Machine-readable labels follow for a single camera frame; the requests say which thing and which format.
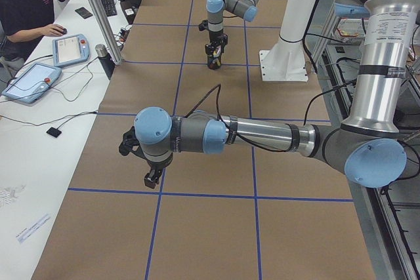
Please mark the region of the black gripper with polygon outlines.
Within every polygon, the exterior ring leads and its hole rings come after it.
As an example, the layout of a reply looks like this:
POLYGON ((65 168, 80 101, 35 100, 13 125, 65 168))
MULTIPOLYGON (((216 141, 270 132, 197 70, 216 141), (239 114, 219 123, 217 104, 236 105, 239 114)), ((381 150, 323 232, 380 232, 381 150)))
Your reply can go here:
POLYGON ((160 162, 148 161, 149 172, 144 176, 144 184, 150 189, 154 189, 160 181, 165 168, 169 165, 169 159, 160 162))
POLYGON ((228 44, 228 35, 223 31, 209 31, 210 43, 205 45, 205 53, 208 56, 221 56, 228 44))

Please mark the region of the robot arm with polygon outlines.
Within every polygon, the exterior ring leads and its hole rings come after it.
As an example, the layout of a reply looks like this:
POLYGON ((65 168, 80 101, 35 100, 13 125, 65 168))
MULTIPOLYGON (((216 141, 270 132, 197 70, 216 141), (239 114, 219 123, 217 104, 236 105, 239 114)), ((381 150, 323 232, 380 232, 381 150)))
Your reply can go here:
POLYGON ((369 18, 350 114, 339 128, 259 123, 197 108, 183 116, 145 108, 132 127, 135 153, 150 166, 145 184, 158 184, 176 152, 220 153, 239 141, 267 151, 299 152, 367 188, 397 180, 407 157, 393 119, 419 0, 337 0, 336 12, 369 18))
POLYGON ((243 18, 247 22, 257 15, 259 0, 207 0, 207 19, 199 25, 199 30, 209 32, 210 43, 205 45, 205 53, 210 64, 221 61, 228 36, 223 31, 224 11, 243 18))

